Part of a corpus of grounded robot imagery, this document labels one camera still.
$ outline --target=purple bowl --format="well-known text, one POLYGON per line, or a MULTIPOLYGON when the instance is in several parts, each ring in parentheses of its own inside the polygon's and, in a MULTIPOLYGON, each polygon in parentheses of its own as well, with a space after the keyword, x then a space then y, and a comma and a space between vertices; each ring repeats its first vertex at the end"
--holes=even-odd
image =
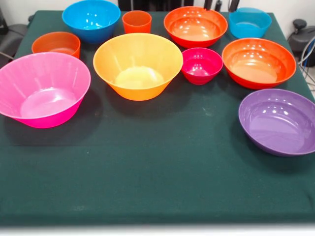
POLYGON ((315 104, 297 93, 263 89, 241 102, 239 119, 250 139, 277 156, 315 151, 315 104))

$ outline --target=black chair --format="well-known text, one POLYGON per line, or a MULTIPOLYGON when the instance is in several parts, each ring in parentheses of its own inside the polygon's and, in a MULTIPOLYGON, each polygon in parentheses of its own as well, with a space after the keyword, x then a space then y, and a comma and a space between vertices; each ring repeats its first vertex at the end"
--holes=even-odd
MULTIPOLYGON (((192 6, 193 0, 184 0, 184 6, 192 6)), ((182 0, 118 0, 121 11, 171 11, 182 6, 182 0)))
POLYGON ((0 68, 13 59, 27 30, 23 24, 8 26, 0 9, 0 68))

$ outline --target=blue bowl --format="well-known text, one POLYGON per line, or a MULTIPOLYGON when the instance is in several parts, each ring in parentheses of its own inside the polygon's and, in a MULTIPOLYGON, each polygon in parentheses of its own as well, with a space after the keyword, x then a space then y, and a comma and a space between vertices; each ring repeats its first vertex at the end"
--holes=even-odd
POLYGON ((229 27, 236 38, 261 38, 269 26, 271 17, 264 11, 242 7, 229 13, 229 27))
POLYGON ((114 33, 119 20, 119 7, 105 0, 83 0, 63 11, 63 22, 82 41, 103 43, 114 33))

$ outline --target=large pink bowl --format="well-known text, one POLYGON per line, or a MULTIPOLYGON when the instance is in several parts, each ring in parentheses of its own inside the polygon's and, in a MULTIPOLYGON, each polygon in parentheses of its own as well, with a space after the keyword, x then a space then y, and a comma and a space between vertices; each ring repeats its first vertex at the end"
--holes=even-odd
POLYGON ((77 111, 91 83, 87 66, 62 53, 36 53, 0 69, 0 113, 35 128, 51 128, 77 111))

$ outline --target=pink bowl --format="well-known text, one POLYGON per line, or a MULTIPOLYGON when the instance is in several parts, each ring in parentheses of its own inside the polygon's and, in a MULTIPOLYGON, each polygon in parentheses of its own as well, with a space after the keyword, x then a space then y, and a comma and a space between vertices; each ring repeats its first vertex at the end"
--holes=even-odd
POLYGON ((222 69, 221 56, 207 48, 191 48, 183 51, 182 72, 192 84, 204 85, 222 69))
POLYGON ((35 128, 51 128, 77 111, 91 83, 87 66, 62 53, 36 53, 0 69, 0 113, 35 128))

